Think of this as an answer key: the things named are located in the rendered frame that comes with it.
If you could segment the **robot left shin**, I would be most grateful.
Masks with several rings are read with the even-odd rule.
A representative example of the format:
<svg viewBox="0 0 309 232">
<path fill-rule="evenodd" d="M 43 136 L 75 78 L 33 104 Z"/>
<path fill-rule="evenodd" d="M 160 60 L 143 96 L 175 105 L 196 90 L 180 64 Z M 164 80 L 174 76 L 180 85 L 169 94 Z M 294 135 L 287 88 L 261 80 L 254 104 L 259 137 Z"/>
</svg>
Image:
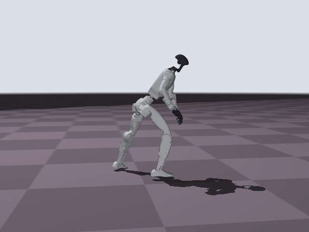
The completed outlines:
<svg viewBox="0 0 309 232">
<path fill-rule="evenodd" d="M 126 133 L 127 132 L 125 132 L 124 135 Z M 123 135 L 123 137 L 124 137 L 124 135 Z M 121 144 L 120 144 L 120 148 L 119 148 L 120 152 L 119 152 L 119 157 L 118 157 L 117 162 L 122 163 L 122 161 L 123 161 L 126 153 L 128 152 L 131 144 L 132 144 L 132 141 L 131 142 L 127 142 L 127 141 L 124 140 L 124 138 L 122 139 Z"/>
</svg>

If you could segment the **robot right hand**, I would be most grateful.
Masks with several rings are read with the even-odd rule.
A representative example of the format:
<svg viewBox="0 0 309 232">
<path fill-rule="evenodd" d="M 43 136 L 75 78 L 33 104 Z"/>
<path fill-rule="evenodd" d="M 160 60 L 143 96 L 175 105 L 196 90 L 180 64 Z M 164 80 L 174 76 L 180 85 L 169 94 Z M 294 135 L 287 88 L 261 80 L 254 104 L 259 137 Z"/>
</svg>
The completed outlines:
<svg viewBox="0 0 309 232">
<path fill-rule="evenodd" d="M 182 114 L 180 113 L 180 111 L 177 110 L 177 108 L 176 108 L 176 110 L 172 110 L 172 113 L 173 113 L 173 114 L 177 114 L 178 116 L 180 116 L 180 121 L 183 120 L 183 116 L 182 116 Z M 177 116 L 177 117 L 178 117 L 178 116 Z"/>
</svg>

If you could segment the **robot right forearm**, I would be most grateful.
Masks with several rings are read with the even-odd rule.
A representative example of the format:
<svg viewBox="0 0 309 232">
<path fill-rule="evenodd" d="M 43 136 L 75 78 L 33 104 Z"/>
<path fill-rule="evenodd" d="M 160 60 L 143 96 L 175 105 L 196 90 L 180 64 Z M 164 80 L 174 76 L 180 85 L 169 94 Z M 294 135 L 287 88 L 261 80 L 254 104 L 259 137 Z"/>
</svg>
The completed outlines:
<svg viewBox="0 0 309 232">
<path fill-rule="evenodd" d="M 162 93 L 164 95 L 164 98 L 162 100 L 166 104 L 166 106 L 169 109 L 169 111 L 172 113 L 172 110 L 176 110 L 176 108 L 174 107 L 174 104 L 170 100 L 168 91 L 164 88 L 164 89 L 162 89 Z"/>
</svg>

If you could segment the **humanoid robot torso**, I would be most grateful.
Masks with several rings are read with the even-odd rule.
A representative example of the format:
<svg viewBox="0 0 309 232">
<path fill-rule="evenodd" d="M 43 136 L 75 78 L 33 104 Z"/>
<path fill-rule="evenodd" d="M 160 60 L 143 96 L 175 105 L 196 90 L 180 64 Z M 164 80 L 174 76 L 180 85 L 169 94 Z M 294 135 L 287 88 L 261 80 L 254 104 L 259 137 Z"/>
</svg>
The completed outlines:
<svg viewBox="0 0 309 232">
<path fill-rule="evenodd" d="M 142 104 L 143 106 L 145 105 L 150 105 L 154 100 L 152 99 L 153 97 L 158 100 L 160 98 L 160 96 L 158 95 L 158 90 L 160 87 L 160 84 L 162 82 L 162 77 L 164 72 L 170 72 L 172 74 L 172 79 L 169 82 L 168 87 L 166 87 L 166 90 L 168 90 L 174 83 L 175 81 L 175 74 L 174 74 L 174 70 L 169 70 L 169 69 L 164 69 L 162 71 L 162 73 L 158 76 L 158 78 L 155 80 L 155 82 L 153 83 L 153 85 L 150 87 L 150 89 L 148 90 L 148 93 L 150 94 L 150 96 L 146 96 L 144 98 L 140 98 L 139 100 L 137 100 L 137 102 L 134 105 L 135 110 L 140 113 L 139 111 L 139 106 Z M 151 97 L 151 98 L 150 98 Z"/>
</svg>

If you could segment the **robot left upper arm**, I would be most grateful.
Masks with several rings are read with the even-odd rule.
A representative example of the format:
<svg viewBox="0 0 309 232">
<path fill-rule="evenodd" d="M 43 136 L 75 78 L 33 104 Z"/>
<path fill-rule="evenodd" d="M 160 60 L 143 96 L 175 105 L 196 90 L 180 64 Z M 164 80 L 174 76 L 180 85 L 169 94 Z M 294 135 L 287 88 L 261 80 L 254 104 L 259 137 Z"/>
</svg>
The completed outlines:
<svg viewBox="0 0 309 232">
<path fill-rule="evenodd" d="M 173 90 L 174 90 L 174 83 L 173 83 L 173 85 L 168 89 L 168 94 L 169 94 L 169 97 L 170 97 L 171 100 L 176 98 L 176 94 L 173 93 Z"/>
</svg>

